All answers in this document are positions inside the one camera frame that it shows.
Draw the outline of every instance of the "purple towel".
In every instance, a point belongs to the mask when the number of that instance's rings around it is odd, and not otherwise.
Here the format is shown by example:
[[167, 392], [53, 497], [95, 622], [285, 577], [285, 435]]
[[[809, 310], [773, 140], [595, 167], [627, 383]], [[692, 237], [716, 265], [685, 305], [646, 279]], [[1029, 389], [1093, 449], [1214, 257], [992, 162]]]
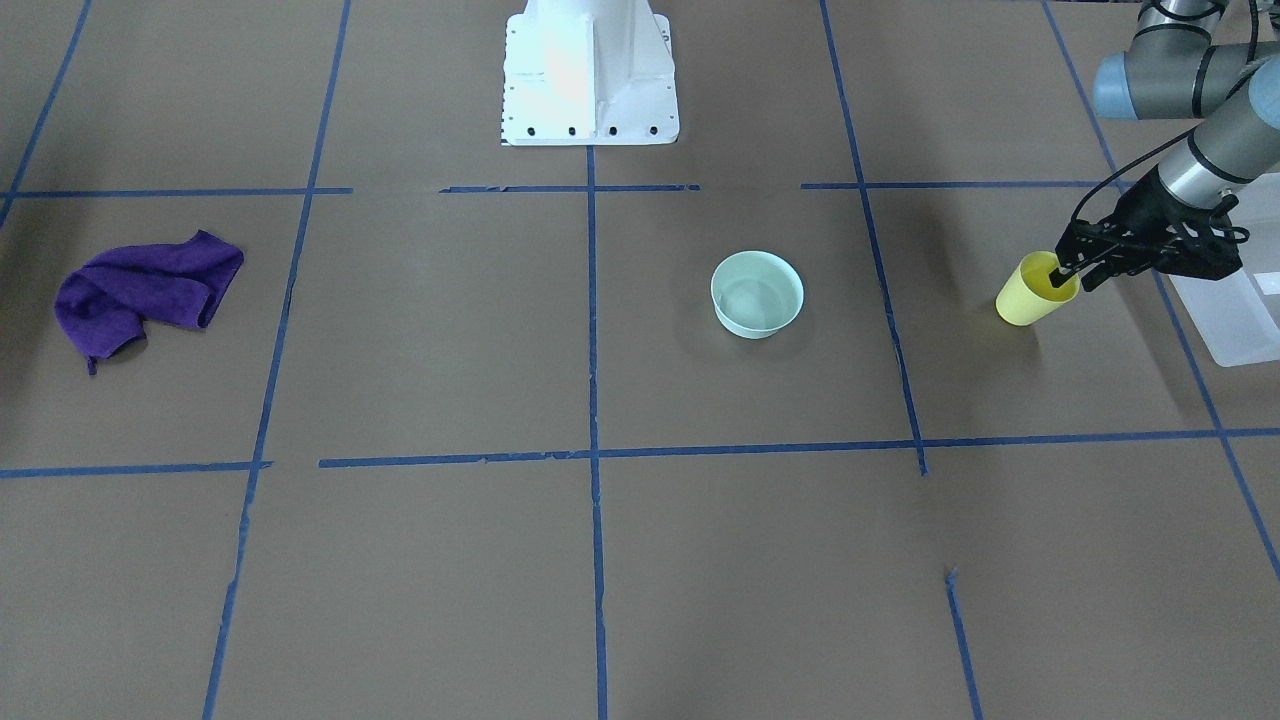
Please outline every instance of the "purple towel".
[[244, 263], [234, 245], [198, 231], [182, 245], [118, 247], [93, 258], [63, 282], [54, 314], [63, 332], [97, 361], [146, 337], [150, 318], [184, 328], [206, 328], [227, 286]]

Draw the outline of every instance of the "yellow cup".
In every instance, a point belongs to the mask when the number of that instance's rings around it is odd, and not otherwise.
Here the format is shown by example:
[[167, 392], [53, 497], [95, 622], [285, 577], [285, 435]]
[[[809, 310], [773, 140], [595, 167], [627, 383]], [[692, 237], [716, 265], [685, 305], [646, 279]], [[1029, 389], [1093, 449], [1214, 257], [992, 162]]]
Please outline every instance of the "yellow cup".
[[1057, 255], [1046, 250], [1032, 252], [996, 296], [996, 313], [1011, 325], [1029, 325], [1066, 305], [1080, 292], [1079, 275], [1071, 275], [1062, 287], [1053, 287], [1048, 274], [1057, 269]]

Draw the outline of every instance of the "robotic arm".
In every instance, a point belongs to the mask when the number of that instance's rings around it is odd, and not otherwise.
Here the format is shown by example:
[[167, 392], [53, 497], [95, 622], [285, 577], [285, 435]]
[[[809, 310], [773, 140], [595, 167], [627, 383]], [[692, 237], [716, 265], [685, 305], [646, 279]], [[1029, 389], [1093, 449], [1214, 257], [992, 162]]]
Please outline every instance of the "robotic arm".
[[[1280, 44], [1258, 45], [1272, 54], [1261, 60], [1251, 60], [1248, 49], [1222, 46], [1225, 50], [1215, 51], [1208, 46], [1208, 32], [1229, 1], [1152, 0], [1144, 6], [1134, 47], [1158, 42], [1185, 54], [1192, 38], [1203, 46], [1196, 61], [1198, 79], [1192, 83], [1171, 79], [1185, 72], [1184, 61], [1138, 72], [1137, 65], [1146, 60], [1137, 61], [1130, 50], [1121, 58], [1125, 95], [1134, 100], [1129, 108], [1146, 117], [1189, 117], [1206, 106], [1215, 109], [1193, 131], [1149, 154], [1172, 146], [1101, 222], [1088, 223], [1078, 215], [1088, 199], [1115, 178], [1085, 195], [1057, 243], [1060, 269], [1050, 275], [1055, 287], [1080, 273], [1082, 287], [1093, 291], [1108, 278], [1152, 268], [1204, 279], [1221, 279], [1240, 269], [1236, 245], [1248, 240], [1248, 231], [1233, 227], [1228, 213], [1238, 204], [1235, 191], [1280, 163]], [[1213, 70], [1215, 58], [1219, 68], [1229, 61], [1235, 74]], [[1094, 87], [1100, 108], [1107, 104], [1097, 97], [1100, 86], [1110, 82], [1103, 76], [1114, 72], [1107, 70], [1107, 63], [1115, 65], [1111, 58], [1103, 63]]]

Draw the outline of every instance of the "white mounting plate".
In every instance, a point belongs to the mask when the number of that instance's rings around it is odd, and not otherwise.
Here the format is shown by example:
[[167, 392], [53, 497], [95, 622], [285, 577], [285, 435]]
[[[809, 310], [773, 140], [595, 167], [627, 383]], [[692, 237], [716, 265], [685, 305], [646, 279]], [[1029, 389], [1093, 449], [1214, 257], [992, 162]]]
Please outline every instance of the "white mounting plate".
[[[671, 20], [657, 13], [654, 20], [669, 54]], [[676, 141], [680, 111], [673, 76], [634, 77], [612, 99], [600, 99], [593, 131], [590, 120], [584, 122], [585, 108], [566, 102], [548, 82], [543, 72], [541, 35], [530, 26], [524, 14], [507, 20], [503, 145], [666, 145]]]

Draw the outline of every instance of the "clear plastic container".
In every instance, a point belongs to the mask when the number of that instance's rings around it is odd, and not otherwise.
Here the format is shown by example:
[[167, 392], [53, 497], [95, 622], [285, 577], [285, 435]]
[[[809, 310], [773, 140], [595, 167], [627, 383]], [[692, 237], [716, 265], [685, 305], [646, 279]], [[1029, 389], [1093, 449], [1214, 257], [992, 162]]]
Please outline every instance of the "clear plastic container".
[[1280, 360], [1280, 173], [1253, 181], [1239, 197], [1231, 223], [1252, 233], [1240, 245], [1244, 268], [1220, 281], [1171, 278], [1224, 368]]

